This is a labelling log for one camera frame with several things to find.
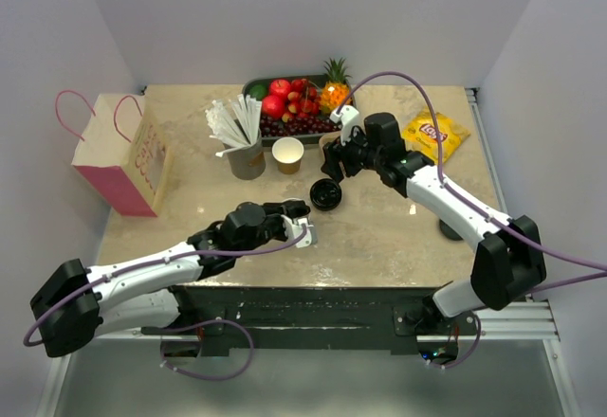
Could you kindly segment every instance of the table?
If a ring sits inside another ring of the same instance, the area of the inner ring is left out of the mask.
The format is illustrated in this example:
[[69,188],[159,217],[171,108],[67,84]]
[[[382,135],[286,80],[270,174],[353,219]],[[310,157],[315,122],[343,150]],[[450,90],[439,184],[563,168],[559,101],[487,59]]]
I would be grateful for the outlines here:
[[[128,218],[112,211],[101,243],[100,264],[130,260],[184,241],[238,204],[303,198],[324,175],[318,147],[305,151],[301,170],[283,175],[270,152],[262,176],[242,181],[230,172],[222,150],[210,139],[205,109],[212,100],[235,99],[241,85],[150,85],[146,105],[153,109],[174,147],[175,163],[158,218]],[[437,111],[472,132],[445,165],[446,174],[480,200],[497,208],[479,135],[466,92],[456,86],[426,87]],[[369,85],[356,94],[365,115],[390,112],[401,128],[424,107],[411,86]],[[438,230],[429,210],[386,188],[372,171],[341,184],[343,199],[332,211],[312,210],[319,242],[271,255],[242,258],[219,276],[193,285],[251,286],[438,286],[469,276],[473,254]]]

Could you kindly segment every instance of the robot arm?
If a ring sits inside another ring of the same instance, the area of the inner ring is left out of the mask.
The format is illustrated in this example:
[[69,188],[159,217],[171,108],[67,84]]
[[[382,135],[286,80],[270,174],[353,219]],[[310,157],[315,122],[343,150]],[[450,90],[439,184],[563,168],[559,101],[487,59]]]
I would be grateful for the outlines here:
[[[230,270],[239,251],[255,249],[272,239],[293,242],[302,237],[296,247],[315,244],[316,229],[309,212],[304,201],[295,199],[262,206],[244,203],[187,241],[144,258],[86,269],[78,259],[63,263],[31,300],[37,319],[75,290],[96,281],[99,284],[40,324],[47,355],[73,353],[94,337],[118,330],[170,325],[180,312],[167,287]],[[196,254],[203,250],[210,254]],[[213,250],[234,253],[213,256]],[[141,266],[147,262],[155,264]]]
[[[410,322],[431,328],[444,319],[489,307],[501,310],[545,279],[542,253],[503,232],[451,194],[440,182],[438,169],[420,152],[407,151],[395,117],[373,114],[359,126],[359,112],[345,106],[331,119],[341,122],[340,137],[325,144],[322,171],[340,182],[363,169],[377,172],[381,182],[403,197],[431,210],[453,228],[475,252],[469,279],[438,289],[423,308],[408,315]],[[506,213],[488,207],[445,177],[450,186],[489,215],[539,243],[538,228],[526,216],[513,220]]]

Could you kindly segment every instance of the yellow chip bag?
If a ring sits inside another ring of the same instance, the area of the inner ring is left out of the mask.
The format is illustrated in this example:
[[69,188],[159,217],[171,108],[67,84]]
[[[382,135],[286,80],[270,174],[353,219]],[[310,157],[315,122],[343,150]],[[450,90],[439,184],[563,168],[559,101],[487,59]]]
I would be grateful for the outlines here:
[[[441,142],[443,144],[443,162],[462,145],[462,142],[470,136],[470,131],[449,117],[436,113],[438,128],[440,129]],[[438,162],[438,147],[436,146],[436,130],[432,123],[430,110],[426,107],[407,125],[402,132],[407,148],[418,150],[434,163]]]

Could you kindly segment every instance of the pink bag handle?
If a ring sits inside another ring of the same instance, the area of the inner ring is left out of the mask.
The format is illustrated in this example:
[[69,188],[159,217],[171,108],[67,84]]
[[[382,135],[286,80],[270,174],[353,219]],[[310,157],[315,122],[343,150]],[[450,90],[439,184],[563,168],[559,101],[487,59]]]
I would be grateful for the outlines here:
[[120,105],[122,104],[122,102],[124,100],[126,100],[127,98],[130,98],[131,100],[133,100],[135,102],[137,110],[139,111],[139,115],[143,117],[143,113],[141,112],[141,108],[139,107],[139,103],[137,102],[137,99],[133,95],[126,95],[126,96],[122,97],[122,99],[120,101],[118,101],[118,104],[116,105],[116,109],[114,109],[114,128],[116,128],[116,131],[118,132],[119,135],[121,135],[126,140],[128,140],[129,142],[131,142],[131,139],[129,139],[127,136],[125,136],[122,133],[121,130],[119,130],[118,123],[116,122],[116,115],[118,114],[118,109],[119,109]]
[[57,94],[57,98],[55,98],[55,116],[57,116],[57,119],[59,120],[59,124],[61,126],[63,126],[66,131],[68,131],[75,137],[78,137],[80,140],[84,141],[84,137],[82,135],[79,135],[78,133],[76,133],[69,126],[67,126],[64,123],[63,119],[61,118],[61,116],[59,115],[59,98],[65,93],[72,93],[72,94],[76,95],[77,97],[80,97],[86,103],[86,107],[88,107],[88,109],[91,111],[91,114],[93,115],[93,117],[95,117],[97,114],[95,114],[95,109],[93,109],[93,106],[90,105],[90,103],[86,100],[86,98],[81,93],[78,93],[75,90],[62,90],[61,92],[59,92]]

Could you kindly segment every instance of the bundle of straws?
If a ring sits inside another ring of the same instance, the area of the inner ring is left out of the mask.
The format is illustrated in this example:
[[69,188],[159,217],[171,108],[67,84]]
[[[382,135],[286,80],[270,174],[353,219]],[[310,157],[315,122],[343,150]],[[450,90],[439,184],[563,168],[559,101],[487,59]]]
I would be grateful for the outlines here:
[[212,108],[207,109],[207,122],[212,130],[213,139],[221,140],[230,147],[215,155],[222,157],[237,150],[246,149],[259,140],[259,118],[262,112],[262,102],[247,95],[238,95],[238,102],[230,100],[234,119],[223,102],[213,100]]

